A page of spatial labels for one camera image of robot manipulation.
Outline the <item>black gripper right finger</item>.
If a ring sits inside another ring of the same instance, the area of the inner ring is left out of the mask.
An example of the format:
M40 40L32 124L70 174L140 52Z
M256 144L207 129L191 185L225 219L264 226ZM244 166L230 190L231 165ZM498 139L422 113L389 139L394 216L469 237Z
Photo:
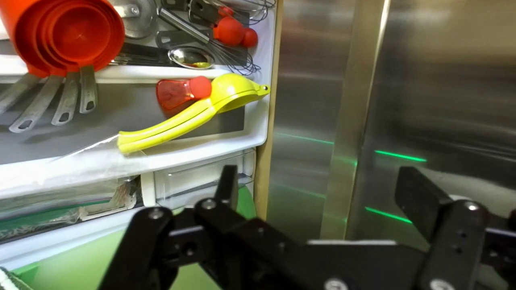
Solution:
M417 168L401 166L396 177L394 203L417 232L425 240L431 240L439 210L451 203L451 198Z

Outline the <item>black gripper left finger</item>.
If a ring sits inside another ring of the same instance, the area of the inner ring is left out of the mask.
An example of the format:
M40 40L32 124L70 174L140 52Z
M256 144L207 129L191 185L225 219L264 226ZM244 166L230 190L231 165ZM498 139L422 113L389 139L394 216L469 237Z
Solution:
M222 168L222 173L214 192L214 200L230 208L235 208L236 198L238 198L238 169L233 165L227 165Z

